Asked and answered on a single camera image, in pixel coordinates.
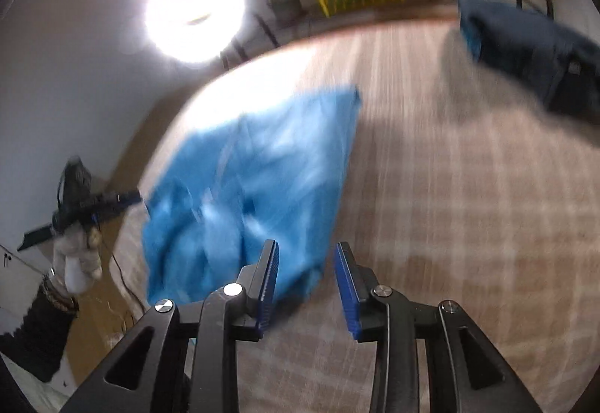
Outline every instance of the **metal screw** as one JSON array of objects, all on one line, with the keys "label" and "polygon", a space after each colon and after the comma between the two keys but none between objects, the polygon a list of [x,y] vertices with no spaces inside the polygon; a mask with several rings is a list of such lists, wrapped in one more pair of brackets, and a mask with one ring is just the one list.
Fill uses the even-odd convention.
[{"label": "metal screw", "polygon": [[242,285],[238,283],[229,283],[223,287],[223,292],[227,296],[237,296],[242,292]]},{"label": "metal screw", "polygon": [[167,311],[171,311],[171,308],[173,308],[173,302],[170,299],[159,299],[154,305],[154,309],[158,313],[167,313]]},{"label": "metal screw", "polygon": [[458,303],[456,301],[452,301],[451,299],[442,301],[440,305],[442,310],[446,311],[446,313],[456,313],[458,310],[460,310]]},{"label": "metal screw", "polygon": [[379,284],[379,286],[375,286],[373,292],[377,296],[380,296],[380,298],[387,298],[389,295],[392,294],[392,288],[390,288],[389,286],[383,286],[383,284]]}]

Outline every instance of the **glove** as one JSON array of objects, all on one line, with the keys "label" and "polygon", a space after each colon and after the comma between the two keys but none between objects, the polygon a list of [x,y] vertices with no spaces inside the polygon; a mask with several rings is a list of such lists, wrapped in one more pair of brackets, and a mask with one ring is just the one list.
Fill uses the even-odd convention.
[{"label": "glove", "polygon": [[89,235],[79,224],[73,224],[64,235],[54,240],[54,256],[50,282],[64,298],[71,298],[90,289],[102,277],[100,263],[101,235],[92,227]]}]

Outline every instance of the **ceiling light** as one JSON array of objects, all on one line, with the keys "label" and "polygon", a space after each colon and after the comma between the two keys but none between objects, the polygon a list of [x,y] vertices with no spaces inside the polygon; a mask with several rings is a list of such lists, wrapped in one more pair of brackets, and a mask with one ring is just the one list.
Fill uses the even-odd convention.
[{"label": "ceiling light", "polygon": [[149,0],[146,28],[165,54],[203,62],[227,47],[243,16],[244,0]]}]

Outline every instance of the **blue towel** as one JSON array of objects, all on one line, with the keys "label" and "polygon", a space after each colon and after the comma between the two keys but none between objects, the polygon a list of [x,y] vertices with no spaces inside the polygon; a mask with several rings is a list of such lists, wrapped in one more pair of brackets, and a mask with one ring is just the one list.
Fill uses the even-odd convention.
[{"label": "blue towel", "polygon": [[322,275],[356,129],[358,91],[296,96],[190,135],[147,203],[148,302],[204,299],[279,243],[274,299]]}]

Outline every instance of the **black sleeve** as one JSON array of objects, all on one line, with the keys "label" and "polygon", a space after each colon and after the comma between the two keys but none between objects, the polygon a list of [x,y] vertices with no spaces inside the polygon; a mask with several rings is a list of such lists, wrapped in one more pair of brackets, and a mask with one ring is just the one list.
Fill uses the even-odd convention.
[{"label": "black sleeve", "polygon": [[13,376],[0,358],[0,401],[2,411],[11,413],[36,413],[35,409],[23,394]]},{"label": "black sleeve", "polygon": [[38,288],[23,325],[13,335],[0,336],[0,352],[42,382],[49,382],[61,367],[71,324],[77,305],[65,311],[52,304],[46,279]]}]

